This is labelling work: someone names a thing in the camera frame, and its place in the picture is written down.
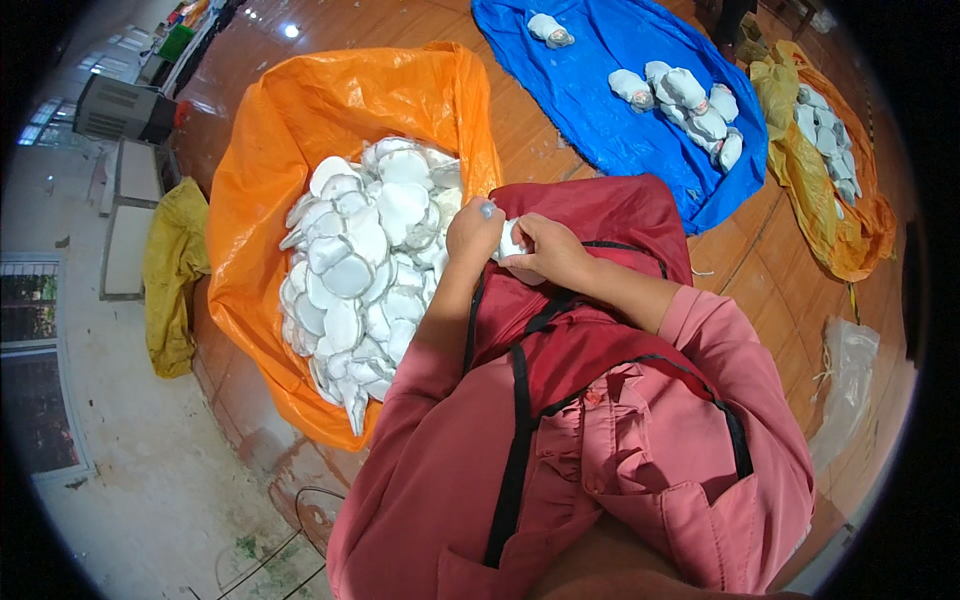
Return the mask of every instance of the blue tarp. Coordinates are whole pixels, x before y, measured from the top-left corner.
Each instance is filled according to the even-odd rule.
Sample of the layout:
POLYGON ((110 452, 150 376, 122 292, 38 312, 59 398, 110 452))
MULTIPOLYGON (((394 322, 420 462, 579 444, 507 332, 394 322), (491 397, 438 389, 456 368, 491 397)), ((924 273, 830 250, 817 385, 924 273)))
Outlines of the blue tarp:
POLYGON ((767 130, 750 81, 716 47, 667 9, 647 0, 473 0, 477 26, 504 69, 540 104, 564 138, 606 175, 653 173, 670 186, 687 233, 716 227, 763 184, 767 130), (576 43, 550 50, 527 32, 537 12, 552 15, 576 43), (658 108, 636 114, 607 76, 643 76, 650 60, 689 69, 709 90, 733 92, 743 156, 724 176, 658 108))

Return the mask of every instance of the green container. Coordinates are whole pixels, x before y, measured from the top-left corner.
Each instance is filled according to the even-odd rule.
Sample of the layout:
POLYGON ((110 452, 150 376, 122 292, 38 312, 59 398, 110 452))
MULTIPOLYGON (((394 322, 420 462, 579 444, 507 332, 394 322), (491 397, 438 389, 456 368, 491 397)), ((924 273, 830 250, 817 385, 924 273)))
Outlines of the green container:
POLYGON ((183 27, 181 24, 174 25, 174 28, 167 34, 163 40, 163 45, 156 51, 156 54, 162 59, 170 62, 177 62, 186 45, 193 39, 194 32, 189 27, 183 27))

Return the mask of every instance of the wooden floor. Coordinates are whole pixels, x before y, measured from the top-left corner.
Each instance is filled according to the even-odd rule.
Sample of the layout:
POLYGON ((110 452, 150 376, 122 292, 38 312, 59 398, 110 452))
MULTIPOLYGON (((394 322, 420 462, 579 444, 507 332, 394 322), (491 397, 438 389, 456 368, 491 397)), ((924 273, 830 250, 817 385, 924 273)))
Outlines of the wooden floor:
MULTIPOLYGON (((692 0, 663 4, 700 31, 712 17, 692 0)), ((250 0, 221 33, 178 100, 198 108, 173 143, 182 171, 209 193, 213 173, 229 143, 232 115, 247 85, 265 69, 299 54, 365 46, 416 47, 452 39, 477 53, 491 83, 492 132, 505 181, 561 181, 594 177, 594 171, 568 147, 559 147, 557 130, 533 99, 496 63, 476 29, 468 0, 250 0), (287 24, 300 28, 289 39, 287 24)), ((768 42, 790 38, 790 29, 763 8, 756 17, 768 42)), ((872 276, 856 284, 864 324, 880 334, 870 408, 856 436, 817 480, 820 492, 813 531, 784 567, 774 588, 785 584, 824 546, 856 510, 893 447, 912 393, 914 369, 904 358, 900 317, 903 223, 913 214, 915 191, 897 124, 872 80, 868 63, 842 31, 804 32, 798 42, 876 132, 879 189, 900 220, 896 257, 882 261, 872 276)), ((764 186, 730 219, 688 239, 697 287, 734 298, 751 319, 760 340, 776 357, 784 392, 809 439, 823 422, 825 388, 819 397, 814 376, 823 370, 823 330, 831 317, 852 320, 843 283, 827 275, 810 253, 785 193, 769 173, 764 186)), ((324 447, 293 431, 274 409, 252 360, 209 319, 205 283, 197 295, 196 372, 228 441, 262 478, 271 498, 291 522, 293 499, 306 484, 345 491, 366 457, 324 447)), ((316 539, 328 535, 331 507, 310 502, 318 525, 316 539)))

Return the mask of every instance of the plastic bag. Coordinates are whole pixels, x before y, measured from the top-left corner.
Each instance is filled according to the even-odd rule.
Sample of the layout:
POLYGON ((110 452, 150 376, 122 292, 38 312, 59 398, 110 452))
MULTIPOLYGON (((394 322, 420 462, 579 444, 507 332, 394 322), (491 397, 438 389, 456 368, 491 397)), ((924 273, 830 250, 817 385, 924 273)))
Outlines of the plastic bag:
POLYGON ((305 359, 280 336, 278 289, 290 264, 277 248, 287 211, 328 156, 359 161, 363 142, 405 135, 461 159, 464 197, 501 184, 483 63, 460 44, 367 48, 296 57, 251 85, 214 176, 206 230, 213 320, 263 373, 279 413, 310 438, 358 450, 364 435, 313 390, 305 359))
POLYGON ((652 173, 673 193, 684 230, 714 228, 763 185, 767 133, 743 71, 713 43, 652 0, 473 0, 473 18, 496 61, 530 92, 564 139, 607 175, 652 173), (548 49, 527 32, 536 12, 553 15, 577 43, 548 49), (662 110, 636 114, 611 93, 617 69, 643 73, 651 60, 683 67, 703 89, 729 88, 743 156, 729 173, 671 124, 662 110))
POLYGON ((826 345, 831 375, 824 424, 808 443, 818 475, 847 448, 867 414, 880 335, 866 325, 834 317, 827 325, 826 345))
POLYGON ((876 189, 874 151, 866 131, 836 87, 809 61, 797 44, 777 42, 770 57, 750 65, 750 80, 756 89, 767 121, 770 151, 767 166, 786 190, 806 243, 825 267, 846 281, 859 281, 893 250, 897 217, 887 199, 876 189), (851 152, 862 198, 856 206, 845 205, 838 218, 823 158, 794 120, 794 103, 800 83, 823 95, 850 134, 851 152))
POLYGON ((147 231, 143 254, 147 352, 154 372, 164 379, 193 370, 196 348, 187 318, 193 283, 210 273, 204 228, 206 198, 185 177, 160 200, 147 231))

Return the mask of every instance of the air conditioner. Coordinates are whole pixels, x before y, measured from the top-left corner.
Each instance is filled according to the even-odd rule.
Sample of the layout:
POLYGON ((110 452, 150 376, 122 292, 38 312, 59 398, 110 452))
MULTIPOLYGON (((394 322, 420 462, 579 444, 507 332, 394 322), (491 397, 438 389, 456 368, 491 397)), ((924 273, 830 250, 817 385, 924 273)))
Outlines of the air conditioner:
POLYGON ((121 137, 161 144, 174 125, 177 103, 149 87, 91 75, 77 101, 73 131, 117 140, 121 137))

